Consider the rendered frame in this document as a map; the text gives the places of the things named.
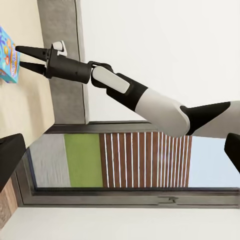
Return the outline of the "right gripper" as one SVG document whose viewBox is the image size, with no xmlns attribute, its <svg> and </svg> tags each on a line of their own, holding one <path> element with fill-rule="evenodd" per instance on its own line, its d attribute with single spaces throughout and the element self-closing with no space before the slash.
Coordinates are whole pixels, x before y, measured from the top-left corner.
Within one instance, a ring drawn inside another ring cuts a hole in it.
<svg viewBox="0 0 240 240">
<path fill-rule="evenodd" d="M 79 69 L 79 61 L 58 55 L 57 49 L 39 48 L 30 46 L 16 46 L 15 50 L 31 57 L 47 62 L 45 64 L 19 61 L 19 66 L 43 75 L 48 79 L 57 77 L 70 81 L 75 81 Z"/>
</svg>

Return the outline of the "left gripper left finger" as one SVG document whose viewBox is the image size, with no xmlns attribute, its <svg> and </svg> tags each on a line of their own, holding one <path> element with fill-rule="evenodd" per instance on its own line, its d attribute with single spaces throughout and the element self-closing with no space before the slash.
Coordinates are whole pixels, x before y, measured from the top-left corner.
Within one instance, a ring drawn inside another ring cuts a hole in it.
<svg viewBox="0 0 240 240">
<path fill-rule="evenodd" d="M 0 138 L 0 193 L 26 151 L 21 133 Z"/>
</svg>

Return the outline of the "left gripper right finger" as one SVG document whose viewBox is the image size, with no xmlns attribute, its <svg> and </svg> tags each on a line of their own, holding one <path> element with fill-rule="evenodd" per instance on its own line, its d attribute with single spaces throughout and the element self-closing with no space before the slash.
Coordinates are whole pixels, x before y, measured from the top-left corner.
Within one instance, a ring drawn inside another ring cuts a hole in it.
<svg viewBox="0 0 240 240">
<path fill-rule="evenodd" d="M 224 151 L 240 173 L 240 135 L 228 133 L 225 140 Z"/>
</svg>

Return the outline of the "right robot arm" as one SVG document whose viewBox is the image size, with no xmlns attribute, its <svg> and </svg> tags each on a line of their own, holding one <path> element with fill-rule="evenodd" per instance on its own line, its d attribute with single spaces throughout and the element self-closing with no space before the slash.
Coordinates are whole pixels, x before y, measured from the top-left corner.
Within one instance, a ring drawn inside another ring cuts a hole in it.
<svg viewBox="0 0 240 240">
<path fill-rule="evenodd" d="M 173 138 L 183 136 L 226 139 L 228 133 L 240 135 L 240 100 L 187 108 L 177 100 L 125 76 L 114 73 L 110 64 L 80 62 L 67 58 L 63 40 L 51 48 L 16 46 L 15 50 L 47 62 L 45 64 L 19 61 L 19 66 L 43 75 L 70 81 L 91 83 L 106 89 L 106 94 L 131 109 L 163 134 Z"/>
</svg>

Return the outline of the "board game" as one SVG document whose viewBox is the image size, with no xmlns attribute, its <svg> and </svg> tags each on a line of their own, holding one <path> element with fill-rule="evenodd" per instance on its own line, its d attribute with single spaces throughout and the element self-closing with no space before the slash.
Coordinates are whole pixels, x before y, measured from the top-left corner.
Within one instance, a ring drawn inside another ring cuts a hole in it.
<svg viewBox="0 0 240 240">
<path fill-rule="evenodd" d="M 17 83 L 21 52 L 16 51 L 16 44 L 0 26 L 0 78 L 7 83 Z"/>
</svg>

